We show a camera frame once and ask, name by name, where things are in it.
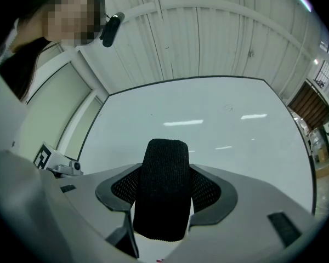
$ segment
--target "black vent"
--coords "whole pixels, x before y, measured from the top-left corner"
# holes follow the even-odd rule
[[[66,192],[71,191],[75,188],[76,187],[74,185],[66,185],[66,186],[61,187],[61,191],[62,191],[62,193],[66,193]]]
[[[268,215],[268,219],[272,223],[285,247],[288,247],[296,241],[299,236],[301,236],[301,233],[285,213],[270,214]]]

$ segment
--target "ceiling beam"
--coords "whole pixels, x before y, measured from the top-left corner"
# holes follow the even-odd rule
[[[289,42],[291,42],[296,48],[302,51],[302,53],[310,60],[313,59],[311,54],[302,47],[302,44],[292,36],[285,28],[281,25],[274,22],[269,17],[247,8],[245,6],[232,3],[229,1],[224,0],[159,0],[158,3],[160,4],[160,9],[158,9],[157,3],[150,2],[146,3],[132,9],[127,10],[124,14],[126,15],[125,21],[136,18],[137,16],[141,16],[148,13],[153,12],[161,12],[164,9],[173,9],[173,8],[192,8],[192,7],[199,7],[199,8],[213,8],[218,10],[224,10],[231,13],[239,14],[246,16],[250,19],[260,22],[261,24],[271,28],[284,38],[286,38]]]
[[[69,47],[65,45],[60,45],[59,48],[62,48],[63,51],[75,50],[77,55],[71,60],[71,65],[77,71],[77,73],[83,78],[84,82],[90,87],[91,90],[97,91],[97,97],[101,102],[104,102],[109,96],[106,88],[100,83],[96,77],[93,70],[90,68],[89,63],[85,60],[80,51],[80,46]]]
[[[83,57],[86,60],[87,64],[90,66],[91,70],[94,72],[94,74],[97,77],[97,79],[104,86],[104,88],[106,89],[106,91],[108,93],[111,93],[111,92],[109,92],[109,91],[111,91],[111,88],[106,83],[106,81],[104,80],[104,78],[101,76],[101,74],[98,71],[98,69],[95,67],[94,62],[89,57],[89,54],[87,54],[87,52],[85,51],[85,49],[82,46],[78,47],[78,49],[81,52],[81,54],[83,55]]]

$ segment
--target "small camera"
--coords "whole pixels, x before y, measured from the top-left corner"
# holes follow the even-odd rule
[[[78,161],[70,161],[70,167],[74,168],[75,170],[81,169],[81,164]]]
[[[118,12],[114,14],[110,20],[105,24],[100,39],[103,41],[104,47],[111,47],[116,38],[118,29],[124,20],[124,14]]]

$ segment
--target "person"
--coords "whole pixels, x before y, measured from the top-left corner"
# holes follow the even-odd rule
[[[16,12],[14,26],[0,47],[0,74],[24,101],[40,53],[51,42],[92,42],[101,30],[105,0],[30,0]]]

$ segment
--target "white tabletop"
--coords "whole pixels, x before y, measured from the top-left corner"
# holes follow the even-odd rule
[[[263,80],[187,78],[111,95],[79,161],[85,174],[139,163],[153,138],[181,140],[190,163],[266,181],[311,212],[313,178],[303,139]]]

